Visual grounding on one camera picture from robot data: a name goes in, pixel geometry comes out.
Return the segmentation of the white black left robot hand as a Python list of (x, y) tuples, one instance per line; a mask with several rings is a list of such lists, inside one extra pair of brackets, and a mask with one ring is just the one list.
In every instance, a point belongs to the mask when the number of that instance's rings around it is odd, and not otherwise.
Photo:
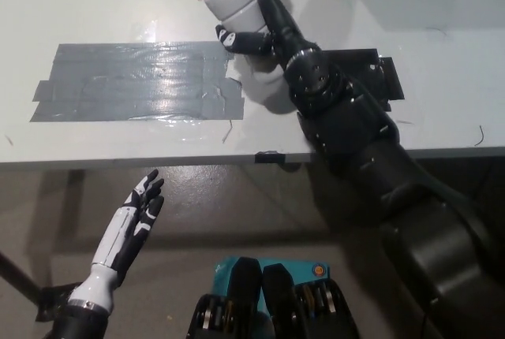
[(162, 209), (164, 179), (152, 170), (115, 211), (92, 259), (90, 274), (69, 296), (68, 305), (110, 315), (114, 291), (144, 246)]

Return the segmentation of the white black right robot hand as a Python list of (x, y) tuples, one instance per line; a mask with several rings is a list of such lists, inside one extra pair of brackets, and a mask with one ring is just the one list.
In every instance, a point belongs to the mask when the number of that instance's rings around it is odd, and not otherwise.
[(281, 0), (253, 0), (260, 8), (266, 28), (258, 32), (233, 32), (222, 24), (215, 30), (221, 44), (233, 54), (251, 61), (258, 83), (270, 88), (283, 81), (289, 88), (313, 95), (328, 80), (322, 50), (308, 41)]

